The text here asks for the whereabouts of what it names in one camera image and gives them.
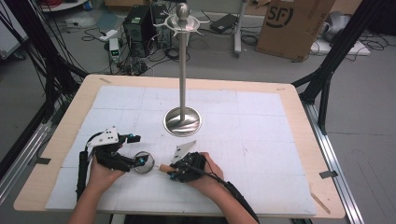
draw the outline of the black wrist strap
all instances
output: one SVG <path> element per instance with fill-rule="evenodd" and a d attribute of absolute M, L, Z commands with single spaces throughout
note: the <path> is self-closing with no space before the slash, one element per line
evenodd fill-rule
<path fill-rule="evenodd" d="M 245 200 L 244 196 L 238 191 L 238 189 L 230 182 L 228 181 L 224 187 L 230 191 L 230 193 L 235 197 L 235 199 L 242 205 L 242 207 L 247 210 L 247 212 L 257 221 L 257 223 L 260 223 L 259 218 L 257 217 L 256 213 L 253 211 L 253 209 L 250 207 L 248 202 Z"/>
<path fill-rule="evenodd" d="M 78 181 L 76 189 L 77 201 L 85 189 L 89 164 L 90 162 L 88 161 L 88 151 L 80 151 L 78 164 Z"/>

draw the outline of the person's right hand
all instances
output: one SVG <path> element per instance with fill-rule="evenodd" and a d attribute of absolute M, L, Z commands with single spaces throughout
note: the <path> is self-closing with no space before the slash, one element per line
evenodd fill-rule
<path fill-rule="evenodd" d="M 205 172 L 210 174 L 214 173 L 219 178 L 224 179 L 223 172 L 218 167 L 218 165 L 212 161 L 209 153 L 201 152 L 201 155 L 203 155 L 207 160 L 205 165 Z M 213 196 L 213 194 L 216 193 L 217 190 L 225 190 L 225 188 L 218 181 L 210 178 L 207 175 L 203 175 L 199 179 L 193 180 L 188 184 L 193 188 L 198 189 L 202 194 L 209 198 L 211 198 L 211 196 Z"/>

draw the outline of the table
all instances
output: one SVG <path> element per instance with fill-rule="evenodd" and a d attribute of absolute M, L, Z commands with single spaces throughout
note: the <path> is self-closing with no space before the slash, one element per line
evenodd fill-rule
<path fill-rule="evenodd" d="M 14 207 L 19 211 L 46 211 L 45 206 L 56 182 L 64 157 L 73 145 L 78 129 L 92 107 L 96 93 L 103 85 L 178 88 L 178 79 L 162 77 L 116 77 L 90 75 L 85 78 L 75 99 L 49 141 L 42 157 L 48 165 L 37 164 L 26 181 Z M 327 171 L 318 142 L 311 129 L 297 91 L 290 84 L 187 79 L 187 88 L 196 90 L 257 91 L 279 94 L 290 130 L 315 201 L 315 217 L 343 218 L 344 207 L 330 178 L 319 173 Z"/>

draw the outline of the concrete floor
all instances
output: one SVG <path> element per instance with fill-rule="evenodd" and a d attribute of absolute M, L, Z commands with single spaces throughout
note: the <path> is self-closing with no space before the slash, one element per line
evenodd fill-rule
<path fill-rule="evenodd" d="M 69 10 L 65 14 L 76 13 Z M 102 9 L 90 14 L 96 19 Z M 122 21 L 124 12 L 119 13 Z M 245 26 L 261 26 L 261 18 L 246 18 Z M 64 41 L 76 60 L 90 72 L 103 71 L 108 65 L 104 43 L 82 41 L 83 30 L 63 33 Z M 396 44 L 396 37 L 387 37 Z M 310 56 L 302 63 L 258 53 L 242 45 L 239 58 L 230 53 L 233 37 L 196 35 L 188 47 L 188 78 L 224 79 L 291 83 L 315 71 L 323 56 Z M 365 223 L 396 223 L 396 48 L 372 50 L 355 62 L 344 60 L 332 79 L 327 132 L 341 163 L 346 181 L 361 210 Z M 178 63 L 161 63 L 142 76 L 178 77 Z M 30 60 L 0 63 L 0 158 L 19 137 L 44 102 L 44 92 Z M 0 207 L 2 223 L 65 223 L 68 213 L 18 212 L 13 209 L 33 166 L 29 165 Z M 109 215 L 98 215 L 97 223 L 108 223 Z M 313 219 L 314 223 L 348 223 L 347 219 Z M 290 223 L 284 218 L 265 218 L 262 223 Z"/>

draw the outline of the metal rod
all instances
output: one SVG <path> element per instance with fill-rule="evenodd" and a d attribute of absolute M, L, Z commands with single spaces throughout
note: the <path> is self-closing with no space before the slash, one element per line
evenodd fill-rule
<path fill-rule="evenodd" d="M 236 25 L 235 33 L 233 34 L 233 52 L 236 53 L 236 56 L 239 57 L 239 54 L 242 52 L 241 47 L 241 27 L 242 27 L 242 19 L 245 16 L 245 8 L 247 7 L 248 0 L 242 0 L 241 8 L 239 10 L 238 16 L 238 24 Z"/>
<path fill-rule="evenodd" d="M 178 62 L 180 66 L 180 121 L 186 119 L 186 34 L 180 33 Z"/>

